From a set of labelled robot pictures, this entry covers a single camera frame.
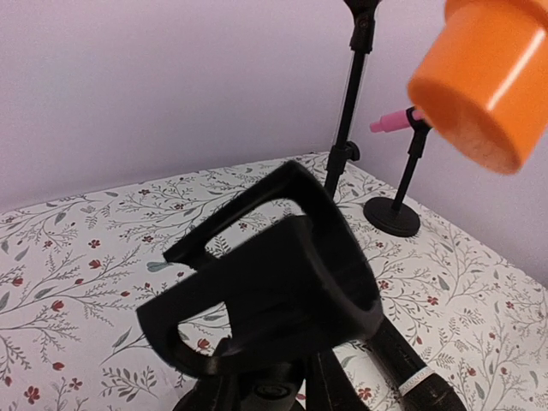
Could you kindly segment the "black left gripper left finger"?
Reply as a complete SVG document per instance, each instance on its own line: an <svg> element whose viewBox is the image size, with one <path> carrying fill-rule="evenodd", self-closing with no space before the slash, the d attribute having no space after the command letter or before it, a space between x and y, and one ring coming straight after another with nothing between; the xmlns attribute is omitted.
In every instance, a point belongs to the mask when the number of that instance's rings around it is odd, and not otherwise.
<svg viewBox="0 0 548 411"><path fill-rule="evenodd" d="M230 339L206 355L179 325L224 304ZM196 378L299 360L378 330L383 308L372 270L346 224L330 232L308 217L287 217L214 259L137 311L156 354Z"/></svg>

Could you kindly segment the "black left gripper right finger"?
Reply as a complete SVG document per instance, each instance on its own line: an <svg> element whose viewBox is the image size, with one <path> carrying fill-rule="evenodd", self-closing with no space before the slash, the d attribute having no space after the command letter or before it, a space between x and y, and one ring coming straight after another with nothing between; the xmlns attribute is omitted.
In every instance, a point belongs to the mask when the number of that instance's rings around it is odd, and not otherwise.
<svg viewBox="0 0 548 411"><path fill-rule="evenodd" d="M207 243L251 211L274 200L301 209L217 259ZM252 288L299 293L309 310L378 313L381 300L371 266L344 216L316 178L288 161L213 212L164 252L170 263L199 271L251 271Z"/></svg>

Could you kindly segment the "short black mic stand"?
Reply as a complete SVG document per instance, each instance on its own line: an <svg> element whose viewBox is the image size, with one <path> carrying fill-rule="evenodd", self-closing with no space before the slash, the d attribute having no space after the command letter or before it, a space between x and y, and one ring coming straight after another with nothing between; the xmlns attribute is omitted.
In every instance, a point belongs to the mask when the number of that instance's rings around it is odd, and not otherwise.
<svg viewBox="0 0 548 411"><path fill-rule="evenodd" d="M414 152L411 152L393 199L374 197L369 199L363 207L366 220L384 233L409 238L419 231L420 218L418 214L403 203L417 161L418 158Z"/></svg>

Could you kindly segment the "pink microphone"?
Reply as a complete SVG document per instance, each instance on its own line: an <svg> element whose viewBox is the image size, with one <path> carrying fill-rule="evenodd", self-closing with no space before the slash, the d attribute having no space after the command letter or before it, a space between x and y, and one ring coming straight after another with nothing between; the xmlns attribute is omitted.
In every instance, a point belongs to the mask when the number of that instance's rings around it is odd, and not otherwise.
<svg viewBox="0 0 548 411"><path fill-rule="evenodd" d="M369 126L372 133L390 133L393 131L410 128L412 121L423 120L424 113L414 107L406 110L399 110L384 116L376 122L372 122Z"/></svg>

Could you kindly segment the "black microphone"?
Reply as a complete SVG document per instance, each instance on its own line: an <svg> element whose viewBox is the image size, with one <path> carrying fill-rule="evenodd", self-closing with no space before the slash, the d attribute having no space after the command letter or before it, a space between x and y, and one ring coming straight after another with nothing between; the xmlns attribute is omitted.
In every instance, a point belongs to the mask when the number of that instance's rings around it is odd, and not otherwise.
<svg viewBox="0 0 548 411"><path fill-rule="evenodd" d="M404 409L466 410L449 383L420 358L388 319L383 319L366 345L377 366L396 387Z"/></svg>

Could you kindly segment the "tall black mic stand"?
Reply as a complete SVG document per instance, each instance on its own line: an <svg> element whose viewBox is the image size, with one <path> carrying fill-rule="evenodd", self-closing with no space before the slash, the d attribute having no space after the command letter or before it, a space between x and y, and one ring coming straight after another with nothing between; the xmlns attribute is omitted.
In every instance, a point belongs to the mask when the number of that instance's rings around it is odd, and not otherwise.
<svg viewBox="0 0 548 411"><path fill-rule="evenodd" d="M330 149L326 168L325 190L331 198L335 197L337 185L345 170L346 163L360 159L360 149L353 141L349 140L349 135L360 93L361 79L366 66L366 58L372 52L376 26L375 14L380 1L348 0L344 3L353 17L354 29L349 42L349 48L353 52L353 56L337 136Z"/></svg>

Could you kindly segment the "orange microphone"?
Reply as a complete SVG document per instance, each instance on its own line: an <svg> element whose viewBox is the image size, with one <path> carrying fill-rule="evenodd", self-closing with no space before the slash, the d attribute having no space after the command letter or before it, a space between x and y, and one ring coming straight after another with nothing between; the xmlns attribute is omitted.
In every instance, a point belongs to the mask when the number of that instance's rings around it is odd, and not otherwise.
<svg viewBox="0 0 548 411"><path fill-rule="evenodd" d="M464 156L515 174L547 128L547 3L448 1L444 17L408 97Z"/></svg>

